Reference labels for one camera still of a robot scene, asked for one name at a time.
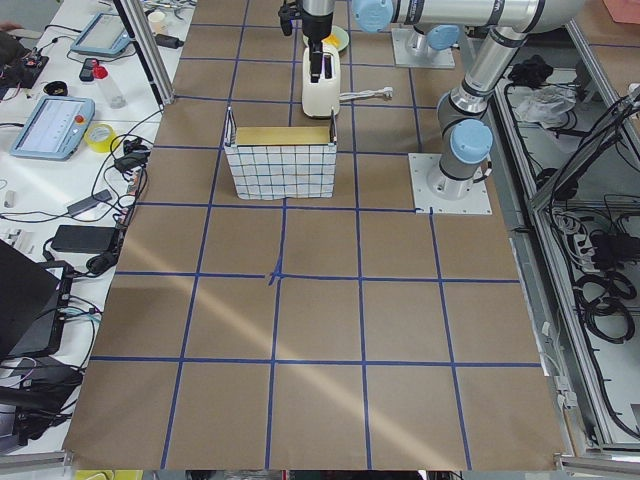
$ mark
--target paper cup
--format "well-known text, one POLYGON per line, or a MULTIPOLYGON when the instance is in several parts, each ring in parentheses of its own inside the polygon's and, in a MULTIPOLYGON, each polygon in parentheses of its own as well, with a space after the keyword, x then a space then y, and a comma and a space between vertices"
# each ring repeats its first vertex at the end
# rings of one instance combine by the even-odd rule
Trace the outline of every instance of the paper cup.
POLYGON ((151 12, 147 17, 153 33, 167 33, 167 16, 162 12, 151 12))

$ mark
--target metal post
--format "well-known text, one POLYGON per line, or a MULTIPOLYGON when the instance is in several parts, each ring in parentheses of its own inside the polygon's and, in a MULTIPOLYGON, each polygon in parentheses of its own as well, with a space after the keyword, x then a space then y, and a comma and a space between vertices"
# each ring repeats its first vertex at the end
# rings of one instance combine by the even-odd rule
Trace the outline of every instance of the metal post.
POLYGON ((173 103, 175 91, 139 0, 114 0, 158 105, 173 103))

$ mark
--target blue joint cap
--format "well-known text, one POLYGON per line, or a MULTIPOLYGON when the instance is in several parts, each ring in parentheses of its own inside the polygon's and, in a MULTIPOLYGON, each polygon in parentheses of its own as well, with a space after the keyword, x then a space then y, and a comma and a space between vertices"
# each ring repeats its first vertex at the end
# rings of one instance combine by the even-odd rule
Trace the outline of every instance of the blue joint cap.
POLYGON ((458 41, 460 27, 457 25, 438 25, 427 33, 427 43, 434 50, 451 48, 458 41))
POLYGON ((451 151, 462 163, 482 162, 493 145, 493 134, 480 120, 463 120, 451 132, 451 151))
POLYGON ((368 33, 384 30, 393 18, 391 0, 353 0, 352 9, 356 22, 368 33))

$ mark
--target gray floor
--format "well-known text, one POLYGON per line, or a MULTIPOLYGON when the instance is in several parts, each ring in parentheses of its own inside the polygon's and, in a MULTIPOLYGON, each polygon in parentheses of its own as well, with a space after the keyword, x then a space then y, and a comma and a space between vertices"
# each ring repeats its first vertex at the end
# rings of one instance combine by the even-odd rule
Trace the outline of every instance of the gray floor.
MULTIPOLYGON (((59 0, 0 0, 0 20, 21 24, 27 30, 41 32, 60 8, 59 0)), ((36 40, 22 40, 27 48, 33 48, 36 40)))

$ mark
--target red object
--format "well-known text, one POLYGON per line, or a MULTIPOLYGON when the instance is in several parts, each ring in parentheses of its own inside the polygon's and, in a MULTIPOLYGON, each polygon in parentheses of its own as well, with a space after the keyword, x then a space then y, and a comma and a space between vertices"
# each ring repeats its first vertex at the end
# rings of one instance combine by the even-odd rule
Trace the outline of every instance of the red object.
POLYGON ((616 23, 640 24, 640 2, 638 0, 603 0, 616 23))
POLYGON ((94 62, 93 64, 93 78, 97 78, 98 80, 102 80, 103 78, 107 78, 109 76, 109 72, 107 69, 100 65, 98 62, 94 62))

